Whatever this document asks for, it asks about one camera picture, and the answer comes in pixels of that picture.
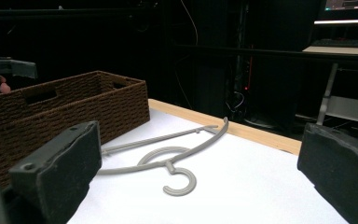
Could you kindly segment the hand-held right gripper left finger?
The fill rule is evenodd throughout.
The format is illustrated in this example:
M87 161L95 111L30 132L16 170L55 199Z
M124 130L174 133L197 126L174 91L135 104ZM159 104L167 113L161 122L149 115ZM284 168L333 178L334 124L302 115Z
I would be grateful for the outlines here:
M8 173L13 190L39 211L43 224L66 224L101 167L99 123L90 121L66 129Z

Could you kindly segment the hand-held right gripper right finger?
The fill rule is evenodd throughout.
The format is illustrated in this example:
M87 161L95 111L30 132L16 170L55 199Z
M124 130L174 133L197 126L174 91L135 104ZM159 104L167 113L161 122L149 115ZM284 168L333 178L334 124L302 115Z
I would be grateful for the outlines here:
M309 123L297 169L350 224L358 224L358 139Z

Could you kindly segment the brown woven basket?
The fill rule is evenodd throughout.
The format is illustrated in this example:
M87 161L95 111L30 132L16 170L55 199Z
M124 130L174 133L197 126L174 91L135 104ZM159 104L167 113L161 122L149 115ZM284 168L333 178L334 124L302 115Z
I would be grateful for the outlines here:
M67 128L97 120L106 143L150 120L146 82L94 71L0 94L0 186L8 169Z

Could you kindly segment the grey plastic clothes hanger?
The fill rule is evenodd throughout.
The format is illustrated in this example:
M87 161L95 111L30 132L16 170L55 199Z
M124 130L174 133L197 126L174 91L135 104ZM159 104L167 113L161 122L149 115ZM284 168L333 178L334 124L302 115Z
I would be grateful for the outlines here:
M124 145L105 147L102 149L103 157L111 156L119 151L151 145L157 142L173 139L176 137L180 137L192 133L208 132L213 135L211 138L209 138L208 140L206 140L205 142L201 143L196 147L193 148L161 147L145 154L135 166L121 167L121 168L114 168L114 169L101 169L97 172L97 175L124 175L129 173L142 172L159 167L165 167L170 175L185 176L188 179L188 184L182 189L173 189L169 186L164 186L162 188L163 191L166 194L174 197L185 196L190 192L192 192L194 188L197 186L197 178L190 170L181 167L176 168L174 164L177 161L183 160L193 154L199 153L203 149L212 145L227 132L228 127L229 127L228 118L223 118L223 126L221 129L218 129L217 125L207 125L195 129L182 131L179 133L170 133L158 137L127 143Z

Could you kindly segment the black keyboard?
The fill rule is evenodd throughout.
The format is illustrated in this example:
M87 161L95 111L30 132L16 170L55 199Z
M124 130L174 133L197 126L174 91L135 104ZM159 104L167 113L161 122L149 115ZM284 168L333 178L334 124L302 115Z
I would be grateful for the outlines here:
M311 43L316 47L358 48L358 39L319 39Z

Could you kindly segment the computer monitor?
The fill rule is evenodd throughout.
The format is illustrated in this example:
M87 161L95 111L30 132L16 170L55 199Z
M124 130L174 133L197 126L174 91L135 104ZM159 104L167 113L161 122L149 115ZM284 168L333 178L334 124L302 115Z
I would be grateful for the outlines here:
M314 23L358 24L358 0L322 0Z

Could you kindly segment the wooden desk with metal frame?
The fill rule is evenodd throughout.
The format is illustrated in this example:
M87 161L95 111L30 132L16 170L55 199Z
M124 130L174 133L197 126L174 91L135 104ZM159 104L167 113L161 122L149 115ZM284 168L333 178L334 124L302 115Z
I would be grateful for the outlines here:
M303 52L331 66L317 123L332 118L358 122L358 48L307 47Z

